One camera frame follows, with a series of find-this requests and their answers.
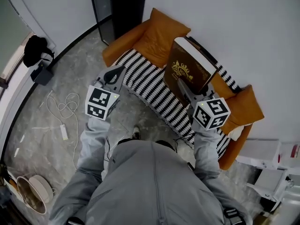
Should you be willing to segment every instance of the sofa armrest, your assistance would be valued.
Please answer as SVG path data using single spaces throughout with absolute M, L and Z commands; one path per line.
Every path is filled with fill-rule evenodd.
M 227 170 L 230 168 L 240 150 L 242 149 L 249 132 L 251 130 L 252 124 L 249 126 L 245 126 L 238 140 L 231 140 L 228 144 L 228 147 L 224 153 L 224 155 L 219 159 L 220 168 L 223 170 Z
M 102 52 L 105 64 L 108 67 L 111 66 L 124 52 L 132 48 L 133 45 L 140 40 L 148 28 L 148 25 L 149 20 L 144 21 L 105 48 Z

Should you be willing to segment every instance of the gray marble floor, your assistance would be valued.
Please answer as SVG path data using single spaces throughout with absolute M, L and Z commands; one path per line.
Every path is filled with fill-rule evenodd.
M 54 200 L 47 204 L 45 215 L 35 213 L 13 197 L 16 206 L 33 225 L 47 224 L 49 211 L 55 199 L 75 172 L 72 160 L 77 142 L 76 119 L 72 116 L 62 120 L 69 137 L 66 141 L 62 140 L 60 122 L 47 110 L 46 98 L 51 92 L 51 96 L 61 103 L 65 102 L 69 93 L 77 93 L 80 96 L 76 115 L 78 133 L 81 134 L 88 119 L 84 114 L 86 92 L 91 81 L 105 67 L 101 55 L 105 47 L 97 30 L 80 41 L 54 67 L 54 78 L 49 84 L 38 86 L 34 90 L 13 127 L 4 156 L 7 166 L 16 170 L 18 174 L 39 174 L 56 189 Z M 150 108 L 125 88 L 122 88 L 121 95 L 122 99 L 112 113 L 108 134 L 112 151 L 119 140 L 130 137 L 134 124 L 140 125 L 143 140 L 162 139 L 175 145 L 173 139 L 177 138 L 176 134 Z M 58 115 L 54 102 L 48 101 L 48 104 L 51 111 Z M 62 113 L 65 116 L 70 114 L 68 111 Z M 75 163 L 80 150 L 79 142 L 75 151 Z M 179 142 L 178 153 L 185 160 L 195 163 L 193 151 L 185 143 Z M 253 217 L 262 210 L 259 205 L 260 198 L 252 189 L 246 187 L 247 181 L 253 178 L 254 174 L 254 168 L 235 162 L 220 176 L 229 192 L 249 210 Z

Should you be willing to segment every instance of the window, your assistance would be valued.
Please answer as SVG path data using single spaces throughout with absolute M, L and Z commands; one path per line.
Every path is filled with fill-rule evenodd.
M 0 0 L 0 94 L 23 60 L 24 48 L 33 35 L 9 0 Z

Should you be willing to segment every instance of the white wall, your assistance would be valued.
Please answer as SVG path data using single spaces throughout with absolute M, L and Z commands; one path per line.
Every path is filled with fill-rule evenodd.
M 265 119 L 250 137 L 300 141 L 300 0 L 146 0 L 144 20 L 153 7 L 253 85 Z
M 96 24 L 91 0 L 11 1 L 33 32 L 41 36 L 42 29 L 54 43 L 55 55 Z

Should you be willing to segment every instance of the black and white striped blanket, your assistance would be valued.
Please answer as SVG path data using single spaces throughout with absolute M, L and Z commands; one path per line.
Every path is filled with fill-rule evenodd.
M 186 109 L 163 82 L 165 67 L 163 69 L 156 67 L 135 49 L 126 51 L 113 65 L 125 66 L 127 73 L 123 85 L 162 118 L 178 136 L 186 137 L 186 142 L 194 144 L 195 135 L 191 129 Z M 217 67 L 227 85 L 233 92 L 237 93 L 240 88 L 236 82 L 228 75 L 222 65 L 217 64 Z M 217 145 L 220 159 L 230 142 L 230 138 L 219 128 L 217 132 L 220 134 L 220 141 Z

